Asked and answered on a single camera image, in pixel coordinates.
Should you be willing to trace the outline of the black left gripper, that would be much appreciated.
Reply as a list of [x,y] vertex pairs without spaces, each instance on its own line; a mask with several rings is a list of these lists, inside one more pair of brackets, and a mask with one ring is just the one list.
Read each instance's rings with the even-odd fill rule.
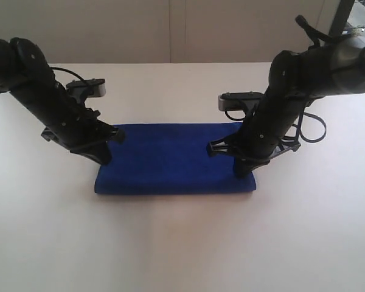
[[100,112],[85,105],[86,99],[90,97],[74,97],[66,89],[64,97],[71,115],[56,125],[47,125],[41,136],[72,154],[79,154],[100,165],[108,165],[112,160],[108,143],[123,143],[124,130],[99,120]]

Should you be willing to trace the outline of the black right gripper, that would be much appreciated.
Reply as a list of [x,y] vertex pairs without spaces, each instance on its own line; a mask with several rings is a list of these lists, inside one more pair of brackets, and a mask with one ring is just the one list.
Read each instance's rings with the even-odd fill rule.
[[237,132],[209,142],[209,156],[234,157],[233,174],[238,179],[247,177],[257,164],[267,164],[282,138],[301,114],[301,99],[271,97],[263,94],[260,102],[250,111]]

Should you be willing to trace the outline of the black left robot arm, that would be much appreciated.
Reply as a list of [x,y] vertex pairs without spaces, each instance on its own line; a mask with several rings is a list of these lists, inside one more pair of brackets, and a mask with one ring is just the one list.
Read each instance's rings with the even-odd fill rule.
[[62,85],[41,49],[24,38],[0,39],[0,94],[9,93],[44,126],[41,137],[100,165],[112,160],[109,141],[122,143],[125,132],[99,120],[86,99],[106,94],[105,79]]

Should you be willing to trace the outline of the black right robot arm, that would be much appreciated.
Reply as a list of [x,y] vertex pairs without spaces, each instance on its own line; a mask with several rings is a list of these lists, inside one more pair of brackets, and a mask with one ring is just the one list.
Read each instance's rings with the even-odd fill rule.
[[314,101],[327,96],[365,93],[365,38],[352,37],[318,46],[303,53],[284,50],[269,69],[265,92],[226,92],[218,108],[228,114],[242,111],[240,128],[208,143],[209,156],[234,159],[233,172],[243,178],[288,151],[298,151],[306,112]]

